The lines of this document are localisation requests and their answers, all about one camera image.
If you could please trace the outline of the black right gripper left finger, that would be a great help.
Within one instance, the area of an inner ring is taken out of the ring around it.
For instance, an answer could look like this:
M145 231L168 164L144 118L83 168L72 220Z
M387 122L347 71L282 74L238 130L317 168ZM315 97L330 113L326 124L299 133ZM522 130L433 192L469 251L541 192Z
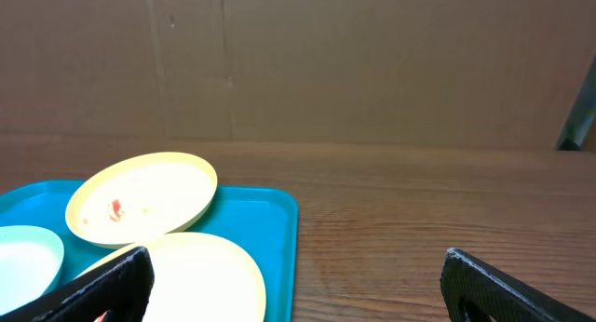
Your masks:
M141 322L155 281L150 254L136 247L12 312L1 321Z

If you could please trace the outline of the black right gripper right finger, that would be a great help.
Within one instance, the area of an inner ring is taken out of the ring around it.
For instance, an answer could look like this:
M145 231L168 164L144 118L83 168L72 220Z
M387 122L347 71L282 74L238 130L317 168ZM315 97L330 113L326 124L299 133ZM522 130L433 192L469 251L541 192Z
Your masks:
M448 248L440 290L455 322L595 322L459 248Z

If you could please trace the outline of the light blue plate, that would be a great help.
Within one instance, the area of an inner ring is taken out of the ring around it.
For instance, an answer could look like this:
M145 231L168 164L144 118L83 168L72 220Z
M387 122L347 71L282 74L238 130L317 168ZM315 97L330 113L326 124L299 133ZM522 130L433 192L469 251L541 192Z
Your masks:
M1 227L1 315L51 292L64 260L61 238L31 225Z

